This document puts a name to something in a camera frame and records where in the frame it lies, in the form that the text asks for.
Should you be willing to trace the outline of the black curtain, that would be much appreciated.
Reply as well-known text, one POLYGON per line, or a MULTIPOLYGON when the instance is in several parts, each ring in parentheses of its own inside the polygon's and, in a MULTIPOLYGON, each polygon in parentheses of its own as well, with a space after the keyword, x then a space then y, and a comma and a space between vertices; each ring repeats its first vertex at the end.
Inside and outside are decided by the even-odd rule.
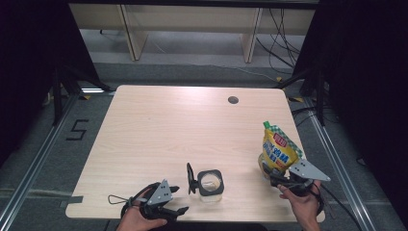
POLYGON ((408 0, 317 0, 295 67, 334 109, 408 228, 408 0))
POLYGON ((0 0, 0 167, 21 144, 59 75, 98 74, 67 0, 0 0))

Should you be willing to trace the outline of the yellow pouch with green cap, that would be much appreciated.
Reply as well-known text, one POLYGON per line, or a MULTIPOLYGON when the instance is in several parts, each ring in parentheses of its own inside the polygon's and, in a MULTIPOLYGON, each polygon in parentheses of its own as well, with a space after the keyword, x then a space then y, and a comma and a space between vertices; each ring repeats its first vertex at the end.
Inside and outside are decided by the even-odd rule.
POLYGON ((265 131, 258 165, 263 173, 262 162, 266 162, 269 167, 279 169, 282 172, 281 176, 284 176, 291 165, 302 159, 303 151, 279 126, 271 125, 268 121, 263 125, 265 131))

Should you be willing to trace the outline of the clear jar with black lid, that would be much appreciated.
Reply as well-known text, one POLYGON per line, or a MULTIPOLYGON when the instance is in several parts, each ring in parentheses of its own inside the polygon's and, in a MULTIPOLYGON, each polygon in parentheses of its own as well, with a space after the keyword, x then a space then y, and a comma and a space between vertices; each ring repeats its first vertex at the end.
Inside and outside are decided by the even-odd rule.
POLYGON ((218 169, 200 171, 194 175, 190 163, 187 163, 189 194, 199 193, 204 203, 218 202, 224 192, 224 181, 218 169))

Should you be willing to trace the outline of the aluminium floor rail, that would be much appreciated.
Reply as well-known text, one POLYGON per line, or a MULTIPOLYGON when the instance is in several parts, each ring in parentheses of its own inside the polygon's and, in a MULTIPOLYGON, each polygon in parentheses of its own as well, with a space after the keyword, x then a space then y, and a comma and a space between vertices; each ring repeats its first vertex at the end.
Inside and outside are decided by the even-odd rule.
POLYGON ((349 203, 351 210, 353 211, 357 223, 361 227, 361 230, 377 231, 366 205, 364 204, 360 194, 357 192, 349 174, 344 167, 342 160, 340 159, 337 149, 330 139, 325 127, 318 119, 318 113, 314 114, 313 112, 310 112, 310 115, 312 123, 325 150, 325 153, 332 167, 334 168, 336 176, 338 177, 340 185, 342 186, 344 195, 349 203))
POLYGON ((0 231, 9 231, 10 227, 12 226, 19 209, 21 208, 29 190, 37 179, 40 170, 42 169, 49 153, 51 152, 59 134, 64 127, 67 116, 77 100, 78 94, 72 94, 67 97, 61 117, 51 127, 33 162, 31 162, 19 185, 13 191, 5 209, 1 213, 0 231))

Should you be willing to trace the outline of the grey tape strip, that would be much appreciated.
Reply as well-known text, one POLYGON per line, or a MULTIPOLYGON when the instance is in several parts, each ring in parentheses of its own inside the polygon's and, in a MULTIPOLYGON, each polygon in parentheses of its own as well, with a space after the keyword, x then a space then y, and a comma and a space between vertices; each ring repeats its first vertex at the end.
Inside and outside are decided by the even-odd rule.
POLYGON ((82 202, 83 202, 83 197, 81 195, 80 196, 69 196, 61 200, 60 207, 66 208, 69 204, 77 204, 77 203, 82 203, 82 202))

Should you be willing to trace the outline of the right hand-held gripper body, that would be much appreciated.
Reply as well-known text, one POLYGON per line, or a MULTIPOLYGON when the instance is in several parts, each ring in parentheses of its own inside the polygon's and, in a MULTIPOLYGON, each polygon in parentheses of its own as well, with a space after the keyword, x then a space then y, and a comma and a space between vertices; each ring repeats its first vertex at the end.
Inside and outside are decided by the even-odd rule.
POLYGON ((331 178, 306 159, 289 167, 288 182, 284 186, 297 196, 305 196, 312 189, 315 180, 330 181, 331 178))

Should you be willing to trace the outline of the light wooden shelf unit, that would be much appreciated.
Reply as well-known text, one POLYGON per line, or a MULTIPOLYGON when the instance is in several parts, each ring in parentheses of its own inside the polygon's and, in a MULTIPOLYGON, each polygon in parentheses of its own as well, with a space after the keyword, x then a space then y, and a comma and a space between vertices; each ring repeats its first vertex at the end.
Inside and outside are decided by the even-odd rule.
POLYGON ((255 38, 275 34, 269 19, 282 17, 280 31, 286 35, 307 34, 313 10, 267 8, 216 8, 148 5, 79 4, 69 5, 80 29, 121 30, 130 57, 137 61, 151 31, 232 33, 241 36, 243 59, 252 61, 255 38))

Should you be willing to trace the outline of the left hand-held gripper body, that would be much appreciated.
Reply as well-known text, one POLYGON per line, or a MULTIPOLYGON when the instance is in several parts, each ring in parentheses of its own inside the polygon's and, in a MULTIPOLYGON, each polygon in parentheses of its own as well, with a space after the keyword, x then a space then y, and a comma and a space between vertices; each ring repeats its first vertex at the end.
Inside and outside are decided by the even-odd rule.
POLYGON ((172 192, 166 180, 151 185, 147 191, 138 197, 140 212, 144 218, 175 220, 174 213, 165 205, 172 199, 172 192))

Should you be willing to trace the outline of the person's right hand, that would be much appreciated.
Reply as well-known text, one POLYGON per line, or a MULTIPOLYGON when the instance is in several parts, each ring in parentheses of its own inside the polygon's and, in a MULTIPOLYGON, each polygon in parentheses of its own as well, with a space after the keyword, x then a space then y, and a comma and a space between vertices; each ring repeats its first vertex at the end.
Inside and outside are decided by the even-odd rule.
POLYGON ((283 185, 278 185, 282 199, 288 199, 291 203, 293 214, 303 231, 320 231, 317 221, 319 201, 315 194, 319 194, 320 181, 316 180, 312 188, 305 196, 297 196, 283 185))

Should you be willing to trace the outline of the black crossbar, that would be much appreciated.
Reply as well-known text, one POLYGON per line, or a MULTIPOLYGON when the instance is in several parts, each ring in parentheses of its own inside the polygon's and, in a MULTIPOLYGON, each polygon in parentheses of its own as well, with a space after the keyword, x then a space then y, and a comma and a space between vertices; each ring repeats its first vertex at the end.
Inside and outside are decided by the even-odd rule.
POLYGON ((65 0, 77 4, 315 9, 324 0, 65 0))

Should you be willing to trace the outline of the black metal stand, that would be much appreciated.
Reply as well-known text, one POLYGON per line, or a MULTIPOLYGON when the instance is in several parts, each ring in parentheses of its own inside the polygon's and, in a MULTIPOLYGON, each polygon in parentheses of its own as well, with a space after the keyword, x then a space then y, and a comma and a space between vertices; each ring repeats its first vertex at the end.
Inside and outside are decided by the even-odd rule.
POLYGON ((316 68, 304 69, 300 72, 294 73, 288 80, 280 82, 276 88, 282 90, 283 88, 299 80, 303 81, 303 84, 299 90, 299 93, 302 96, 311 96, 313 93, 316 94, 317 118, 320 125, 323 126, 324 76, 321 71, 317 70, 316 68))
POLYGON ((57 65, 53 74, 53 96, 54 96, 54 125, 57 125, 63 117, 63 97, 62 87, 66 89, 69 95, 78 95, 81 88, 79 81, 85 81, 102 89, 103 91, 112 92, 114 88, 102 83, 97 73, 88 75, 72 65, 57 65))

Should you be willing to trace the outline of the person's left hand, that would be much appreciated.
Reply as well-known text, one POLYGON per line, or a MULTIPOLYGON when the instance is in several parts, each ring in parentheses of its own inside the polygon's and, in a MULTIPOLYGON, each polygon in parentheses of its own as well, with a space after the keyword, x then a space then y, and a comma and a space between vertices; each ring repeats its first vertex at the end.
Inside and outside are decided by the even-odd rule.
POLYGON ((116 231, 151 231, 167 225, 163 218, 147 219, 140 213, 140 201, 135 200, 126 210, 116 231))

